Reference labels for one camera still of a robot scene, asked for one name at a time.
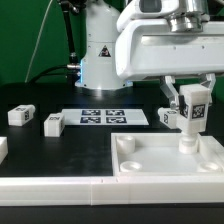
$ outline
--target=white block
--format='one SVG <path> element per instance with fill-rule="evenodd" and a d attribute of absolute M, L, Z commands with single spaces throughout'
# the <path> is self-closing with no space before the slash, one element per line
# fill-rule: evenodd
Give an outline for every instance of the white block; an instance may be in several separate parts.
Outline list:
<path fill-rule="evenodd" d="M 13 126 L 23 126 L 33 119 L 35 107 L 33 105 L 20 105 L 8 112 L 8 123 Z"/>
<path fill-rule="evenodd" d="M 50 114 L 44 122 L 44 135 L 46 137 L 59 137 L 65 127 L 65 118 L 62 113 Z"/>
<path fill-rule="evenodd" d="M 158 114 L 160 122 L 168 126 L 170 129 L 177 128 L 177 111 L 171 110 L 170 108 L 159 108 Z"/>
<path fill-rule="evenodd" d="M 7 138 L 0 137 L 0 164 L 5 159 L 7 154 L 8 154 Z"/>

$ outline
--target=white sheet with markers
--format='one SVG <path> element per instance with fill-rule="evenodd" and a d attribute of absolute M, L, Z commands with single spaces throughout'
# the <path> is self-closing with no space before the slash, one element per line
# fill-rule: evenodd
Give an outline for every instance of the white sheet with markers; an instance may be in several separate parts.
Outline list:
<path fill-rule="evenodd" d="M 141 109 L 64 109 L 65 125 L 148 125 Z"/>

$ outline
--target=white cube with marker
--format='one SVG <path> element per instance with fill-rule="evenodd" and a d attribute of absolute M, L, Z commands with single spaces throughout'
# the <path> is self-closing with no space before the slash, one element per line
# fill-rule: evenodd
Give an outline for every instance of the white cube with marker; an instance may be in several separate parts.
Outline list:
<path fill-rule="evenodd" d="M 34 112 L 33 105 L 20 105 L 8 112 L 8 123 L 12 126 L 23 126 L 33 119 Z"/>
<path fill-rule="evenodd" d="M 44 122 L 45 137 L 60 137 L 65 127 L 65 118 L 62 113 L 50 114 Z"/>

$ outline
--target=green background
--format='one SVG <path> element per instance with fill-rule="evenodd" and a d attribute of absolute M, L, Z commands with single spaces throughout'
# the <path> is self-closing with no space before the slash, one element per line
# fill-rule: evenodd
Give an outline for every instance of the green background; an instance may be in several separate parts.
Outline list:
<path fill-rule="evenodd" d="M 123 0 L 106 0 L 122 10 Z M 0 2 L 0 85 L 24 82 L 39 29 L 49 0 L 7 0 Z M 84 14 L 71 17 L 74 42 L 79 58 L 85 54 Z M 30 78 L 41 71 L 68 62 L 67 37 L 60 6 L 54 0 L 50 8 Z M 47 78 L 65 82 L 65 78 Z M 213 91 L 224 101 L 224 78 L 218 78 Z"/>

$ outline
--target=black table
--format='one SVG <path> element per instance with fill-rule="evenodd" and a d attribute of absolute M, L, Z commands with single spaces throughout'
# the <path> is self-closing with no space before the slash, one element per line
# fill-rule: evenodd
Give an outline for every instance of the black table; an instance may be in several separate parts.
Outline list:
<path fill-rule="evenodd" d="M 157 84 L 135 85 L 117 97 L 83 95 L 66 84 L 10 84 L 0 88 L 0 96 L 0 136 L 7 136 L 9 149 L 1 177 L 111 176 L 112 132 L 179 132 L 159 122 L 157 110 L 168 107 L 168 99 Z M 7 111 L 27 104 L 36 107 L 34 119 L 9 127 Z M 149 125 L 66 126 L 60 138 L 45 138 L 45 119 L 64 108 L 142 109 Z M 224 145 L 223 124 L 224 104 L 214 98 L 202 134 Z M 1 207 L 0 217 L 2 223 L 224 223 L 224 204 Z"/>

